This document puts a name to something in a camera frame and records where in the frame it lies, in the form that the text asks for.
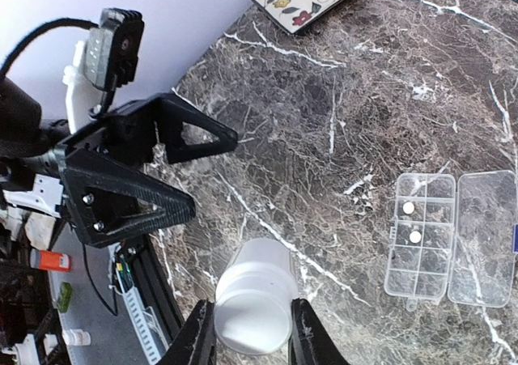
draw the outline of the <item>green object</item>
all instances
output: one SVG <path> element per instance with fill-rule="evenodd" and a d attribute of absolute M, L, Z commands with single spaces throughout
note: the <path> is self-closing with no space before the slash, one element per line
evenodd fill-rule
<path fill-rule="evenodd" d="M 72 286 L 69 282 L 62 282 L 61 286 L 59 287 L 59 297 L 57 298 L 56 309 L 61 313 L 67 312 L 71 299 Z"/>

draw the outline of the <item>clear plastic organizer box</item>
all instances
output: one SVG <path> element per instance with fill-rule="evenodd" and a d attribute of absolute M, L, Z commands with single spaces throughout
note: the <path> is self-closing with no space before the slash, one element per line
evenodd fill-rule
<path fill-rule="evenodd" d="M 501 308 L 511 295 L 516 178 L 511 171 L 406 173 L 397 179 L 384 289 L 408 298 Z"/>

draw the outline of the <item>marble countertop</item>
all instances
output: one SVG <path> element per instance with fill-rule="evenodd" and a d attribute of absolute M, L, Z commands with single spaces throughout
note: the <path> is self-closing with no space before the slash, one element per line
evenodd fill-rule
<path fill-rule="evenodd" d="M 352 364 L 518 363 L 516 278 L 501 309 L 444 297 L 407 312 L 384 291 L 401 173 L 517 168 L 518 3 L 348 0 L 302 36 L 253 7 L 176 91 L 240 135 L 233 154 L 170 167 L 158 149 L 148 169 L 197 202 L 156 236 L 186 314 L 244 241 L 270 237 Z"/>

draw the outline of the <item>bolt head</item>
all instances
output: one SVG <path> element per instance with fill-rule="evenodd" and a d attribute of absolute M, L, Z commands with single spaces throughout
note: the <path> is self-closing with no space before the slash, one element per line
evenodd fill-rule
<path fill-rule="evenodd" d="M 83 197 L 83 203 L 87 206 L 91 205 L 94 202 L 94 200 L 95 198 L 93 193 L 89 193 L 88 195 L 85 195 Z"/>
<path fill-rule="evenodd" d="M 96 231 L 103 231 L 104 230 L 104 222 L 99 221 L 98 223 L 94 223 L 94 229 Z"/>
<path fill-rule="evenodd" d="M 93 108 L 90 109 L 90 115 L 91 116 L 97 116 L 99 115 L 100 111 L 103 109 L 103 107 L 100 104 L 97 104 Z"/>
<path fill-rule="evenodd" d="M 124 39 L 121 43 L 121 49 L 126 51 L 130 46 L 130 39 Z"/>

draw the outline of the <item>small white pill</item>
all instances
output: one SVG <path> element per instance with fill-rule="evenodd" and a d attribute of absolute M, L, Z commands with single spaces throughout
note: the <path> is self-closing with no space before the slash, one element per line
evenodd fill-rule
<path fill-rule="evenodd" d="M 410 233 L 410 242 L 414 244 L 421 242 L 421 233 L 419 231 L 412 231 Z"/>
<path fill-rule="evenodd" d="M 412 214 L 415 211 L 414 203 L 407 202 L 403 205 L 403 212 L 405 214 Z"/>

